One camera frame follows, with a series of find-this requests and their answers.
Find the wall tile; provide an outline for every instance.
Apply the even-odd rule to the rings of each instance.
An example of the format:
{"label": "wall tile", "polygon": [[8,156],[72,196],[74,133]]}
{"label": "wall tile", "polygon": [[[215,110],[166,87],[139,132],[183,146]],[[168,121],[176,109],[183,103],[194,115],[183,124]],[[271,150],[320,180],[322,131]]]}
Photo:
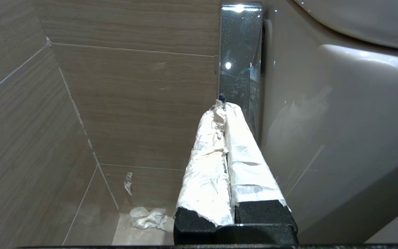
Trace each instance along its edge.
{"label": "wall tile", "polygon": [[30,0],[0,0],[0,81],[46,43]]}
{"label": "wall tile", "polygon": [[100,163],[185,169],[217,95],[213,57],[53,49]]}
{"label": "wall tile", "polygon": [[[167,215],[173,215],[185,171],[105,164],[101,168],[121,212],[129,213],[132,208],[144,206],[149,210],[166,208]],[[133,196],[124,188],[127,172],[133,173]]]}
{"label": "wall tile", "polygon": [[94,169],[46,47],[0,85],[0,248],[61,245]]}
{"label": "wall tile", "polygon": [[96,169],[64,245],[111,245],[118,219],[112,195]]}
{"label": "wall tile", "polygon": [[36,6],[56,43],[218,54],[219,0],[38,0]]}

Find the paper-wrapped object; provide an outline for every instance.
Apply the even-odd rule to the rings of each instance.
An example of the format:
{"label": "paper-wrapped object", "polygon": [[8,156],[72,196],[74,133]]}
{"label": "paper-wrapped object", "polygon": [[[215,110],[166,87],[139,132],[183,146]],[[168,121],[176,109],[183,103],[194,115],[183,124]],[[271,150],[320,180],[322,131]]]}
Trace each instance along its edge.
{"label": "paper-wrapped object", "polygon": [[234,224],[226,164],[225,112],[221,101],[202,115],[185,170],[178,207],[218,225]]}
{"label": "paper-wrapped object", "polygon": [[225,139],[229,150],[232,205],[239,202],[285,199],[237,104],[225,103]]}

